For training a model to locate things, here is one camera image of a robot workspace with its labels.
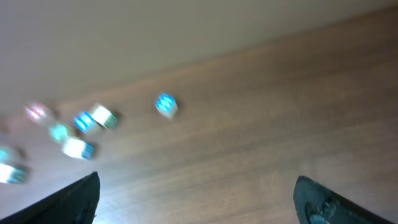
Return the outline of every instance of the blue cube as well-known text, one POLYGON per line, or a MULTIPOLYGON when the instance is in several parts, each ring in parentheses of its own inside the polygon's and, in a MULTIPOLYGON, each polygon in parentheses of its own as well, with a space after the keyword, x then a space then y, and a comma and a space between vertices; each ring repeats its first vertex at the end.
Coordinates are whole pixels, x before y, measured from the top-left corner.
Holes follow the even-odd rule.
POLYGON ((83 133, 87 133, 89 130, 94 129, 97 124, 89 113, 82 111, 78 116, 73 119, 75 126, 83 133))
POLYGON ((155 101, 156 109, 160 114, 171 119, 177 112, 178 107, 174 98, 166 93, 161 93, 155 101))

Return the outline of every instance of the wood grain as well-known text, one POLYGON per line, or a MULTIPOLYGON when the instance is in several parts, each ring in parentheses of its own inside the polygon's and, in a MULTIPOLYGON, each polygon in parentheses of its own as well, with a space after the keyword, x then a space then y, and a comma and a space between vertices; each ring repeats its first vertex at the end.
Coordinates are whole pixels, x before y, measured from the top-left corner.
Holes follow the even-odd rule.
POLYGON ((298 175, 398 222, 397 23, 395 8, 62 103, 65 121, 96 101, 122 114, 88 162, 16 118, 7 143, 31 172, 0 185, 0 216, 97 170, 95 223, 298 223, 298 175))

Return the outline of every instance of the brown wooden surface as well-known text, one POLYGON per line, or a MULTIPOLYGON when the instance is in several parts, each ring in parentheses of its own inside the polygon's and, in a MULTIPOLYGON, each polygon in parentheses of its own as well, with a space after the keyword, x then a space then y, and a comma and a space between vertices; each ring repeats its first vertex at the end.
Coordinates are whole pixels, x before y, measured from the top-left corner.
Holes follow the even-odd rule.
POLYGON ((397 24, 392 9, 60 105, 65 121, 96 101, 123 115, 92 161, 16 118, 6 143, 30 177, 0 185, 0 217, 97 170, 95 223, 298 223, 298 175, 398 222, 397 24))

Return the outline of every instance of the gray wall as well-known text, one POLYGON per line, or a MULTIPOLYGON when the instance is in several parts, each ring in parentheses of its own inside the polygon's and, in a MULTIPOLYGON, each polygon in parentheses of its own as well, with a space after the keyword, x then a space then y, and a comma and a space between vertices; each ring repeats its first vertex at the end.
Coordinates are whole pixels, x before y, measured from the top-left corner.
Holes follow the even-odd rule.
POLYGON ((3 0, 0 114, 392 5, 396 0, 3 0))

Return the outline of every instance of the beige background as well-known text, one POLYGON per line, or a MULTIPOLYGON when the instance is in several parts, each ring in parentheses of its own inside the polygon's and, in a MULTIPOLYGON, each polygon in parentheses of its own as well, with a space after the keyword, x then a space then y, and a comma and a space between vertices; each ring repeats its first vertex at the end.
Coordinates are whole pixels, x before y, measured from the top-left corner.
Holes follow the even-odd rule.
POLYGON ((5 0, 0 115, 312 29, 395 0, 5 0))

